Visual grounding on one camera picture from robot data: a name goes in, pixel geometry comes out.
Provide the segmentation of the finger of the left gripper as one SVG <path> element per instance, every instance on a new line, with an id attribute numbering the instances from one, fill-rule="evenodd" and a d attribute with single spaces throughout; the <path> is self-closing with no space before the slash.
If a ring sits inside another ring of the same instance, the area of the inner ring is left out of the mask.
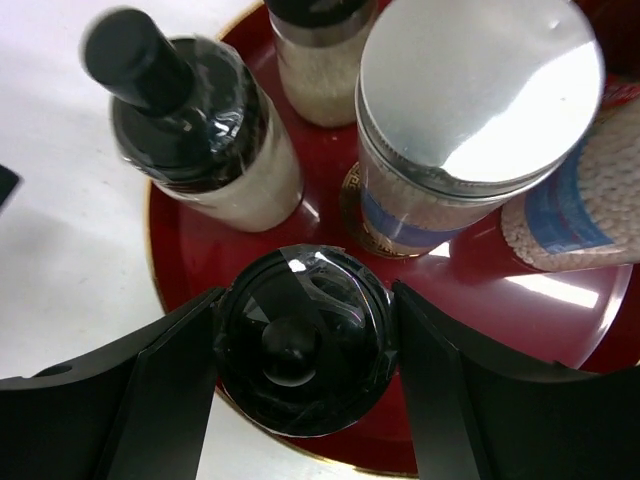
<path id="1" fill-rule="evenodd" d="M 15 190 L 20 186 L 22 178 L 13 170 L 0 166 L 0 208 L 3 209 Z"/>

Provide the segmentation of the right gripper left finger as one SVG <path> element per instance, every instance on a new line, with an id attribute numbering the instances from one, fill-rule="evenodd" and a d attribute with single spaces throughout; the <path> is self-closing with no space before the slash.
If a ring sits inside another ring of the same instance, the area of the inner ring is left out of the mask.
<path id="1" fill-rule="evenodd" d="M 4 479 L 193 479 L 217 381 L 214 288 L 97 350 L 1 382 Z"/>

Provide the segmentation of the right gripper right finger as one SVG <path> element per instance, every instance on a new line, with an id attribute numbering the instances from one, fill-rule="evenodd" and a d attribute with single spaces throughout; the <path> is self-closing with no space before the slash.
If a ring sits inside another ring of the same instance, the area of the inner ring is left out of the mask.
<path id="1" fill-rule="evenodd" d="M 393 286 L 400 377 L 423 479 L 635 479 L 639 371 L 547 363 Z"/>

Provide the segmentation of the dark-cap grinder jar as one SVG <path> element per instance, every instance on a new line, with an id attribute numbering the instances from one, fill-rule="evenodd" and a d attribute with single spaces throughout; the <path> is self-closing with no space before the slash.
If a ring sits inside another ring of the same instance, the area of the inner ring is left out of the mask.
<path id="1" fill-rule="evenodd" d="M 298 244 L 262 256 L 231 283 L 219 311 L 223 387 L 275 434 L 314 438 L 356 424 L 395 373 L 392 296 L 342 248 Z"/>
<path id="2" fill-rule="evenodd" d="M 109 10 L 84 38 L 87 74 L 110 94 L 122 159 L 169 197 L 236 230 L 263 232 L 304 180 L 280 115 L 232 46 L 169 38 L 145 12 Z"/>
<path id="3" fill-rule="evenodd" d="M 284 94 L 306 121 L 355 122 L 354 92 L 377 1 L 267 1 Z"/>

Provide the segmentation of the silver-lid spice jar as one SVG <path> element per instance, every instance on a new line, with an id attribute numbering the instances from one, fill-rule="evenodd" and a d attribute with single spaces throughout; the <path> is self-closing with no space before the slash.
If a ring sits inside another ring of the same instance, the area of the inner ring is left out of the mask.
<path id="1" fill-rule="evenodd" d="M 522 262 L 544 272 L 638 262 L 638 100 L 599 114 L 551 176 L 509 201 L 501 233 Z"/>
<path id="2" fill-rule="evenodd" d="M 420 255 L 550 176 L 598 110 L 604 61 L 571 1 L 393 1 L 355 91 L 361 211 Z"/>

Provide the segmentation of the sauce bottle yellow cap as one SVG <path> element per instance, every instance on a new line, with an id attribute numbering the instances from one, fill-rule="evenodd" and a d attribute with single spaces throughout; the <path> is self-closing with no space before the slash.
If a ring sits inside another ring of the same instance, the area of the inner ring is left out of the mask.
<path id="1" fill-rule="evenodd" d="M 582 0 L 602 48 L 608 73 L 639 80 L 639 0 Z"/>

